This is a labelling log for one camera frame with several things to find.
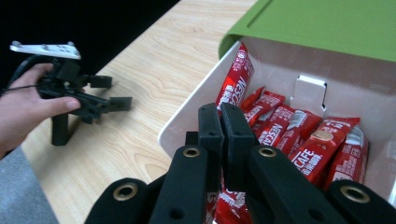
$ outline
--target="finger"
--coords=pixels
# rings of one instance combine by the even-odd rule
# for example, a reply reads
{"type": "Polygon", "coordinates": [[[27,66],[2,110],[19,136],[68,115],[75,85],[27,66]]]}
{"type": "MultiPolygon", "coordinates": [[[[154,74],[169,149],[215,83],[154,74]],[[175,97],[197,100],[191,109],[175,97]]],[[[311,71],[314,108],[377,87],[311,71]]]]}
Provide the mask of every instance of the finger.
{"type": "Polygon", "coordinates": [[[36,108],[36,115],[40,119],[47,119],[60,114],[65,114],[79,109],[81,104],[79,100],[73,97],[61,97],[48,100],[42,100],[40,106],[36,108]]]}
{"type": "Polygon", "coordinates": [[[53,67],[52,63],[38,63],[11,84],[11,87],[35,85],[53,67]]]}

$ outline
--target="white plastic container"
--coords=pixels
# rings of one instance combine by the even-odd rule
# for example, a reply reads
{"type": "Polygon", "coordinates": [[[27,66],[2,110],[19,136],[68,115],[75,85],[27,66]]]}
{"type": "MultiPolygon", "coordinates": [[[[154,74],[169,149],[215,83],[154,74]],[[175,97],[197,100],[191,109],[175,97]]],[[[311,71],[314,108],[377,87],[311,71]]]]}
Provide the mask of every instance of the white plastic container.
{"type": "MultiPolygon", "coordinates": [[[[247,94],[265,85],[266,90],[285,95],[290,104],[296,80],[304,75],[324,81],[327,88],[323,102],[302,100],[300,109],[316,110],[324,117],[361,118],[370,140],[364,185],[396,206],[396,63],[253,37],[240,41],[256,70],[247,94]],[[325,108],[320,112],[321,104],[325,108]]],[[[198,131],[198,108],[216,101],[239,46],[236,42],[230,48],[163,127],[159,143],[170,156],[184,146],[186,132],[198,131]]],[[[308,84],[307,95],[318,96],[315,88],[308,84]]]]}

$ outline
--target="white bracket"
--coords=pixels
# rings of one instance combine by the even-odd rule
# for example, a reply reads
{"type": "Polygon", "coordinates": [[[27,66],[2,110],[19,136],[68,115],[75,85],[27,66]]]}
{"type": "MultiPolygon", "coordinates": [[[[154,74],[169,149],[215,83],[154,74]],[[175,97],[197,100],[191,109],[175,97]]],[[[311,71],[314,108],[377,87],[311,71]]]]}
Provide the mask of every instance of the white bracket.
{"type": "Polygon", "coordinates": [[[300,75],[296,80],[294,95],[290,99],[293,108],[308,110],[323,117],[326,106],[323,104],[327,84],[323,80],[300,75]]]}
{"type": "Polygon", "coordinates": [[[67,45],[22,45],[18,41],[12,41],[9,49],[21,53],[38,54],[76,60],[81,59],[81,55],[75,48],[73,42],[68,42],[67,45]]]}

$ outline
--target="dark area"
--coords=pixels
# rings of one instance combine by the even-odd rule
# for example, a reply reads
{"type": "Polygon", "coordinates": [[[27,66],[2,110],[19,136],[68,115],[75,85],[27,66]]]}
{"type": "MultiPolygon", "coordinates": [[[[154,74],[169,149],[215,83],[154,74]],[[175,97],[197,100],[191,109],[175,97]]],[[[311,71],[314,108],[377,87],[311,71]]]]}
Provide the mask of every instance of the dark area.
{"type": "Polygon", "coordinates": [[[178,0],[0,0],[0,88],[29,54],[22,44],[75,43],[81,72],[94,75],[178,0]]]}

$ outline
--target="human hand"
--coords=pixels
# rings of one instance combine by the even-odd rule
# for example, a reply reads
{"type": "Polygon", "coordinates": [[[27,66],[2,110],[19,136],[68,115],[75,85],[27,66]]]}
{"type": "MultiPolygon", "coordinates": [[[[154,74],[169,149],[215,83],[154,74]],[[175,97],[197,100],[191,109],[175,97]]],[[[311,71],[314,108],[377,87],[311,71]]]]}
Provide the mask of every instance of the human hand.
{"type": "MultiPolygon", "coordinates": [[[[10,88],[35,85],[52,69],[51,63],[39,63],[15,80],[10,88]]],[[[7,151],[20,145],[44,119],[80,108],[73,97],[41,99],[36,88],[8,91],[0,97],[0,160],[7,151]]]]}

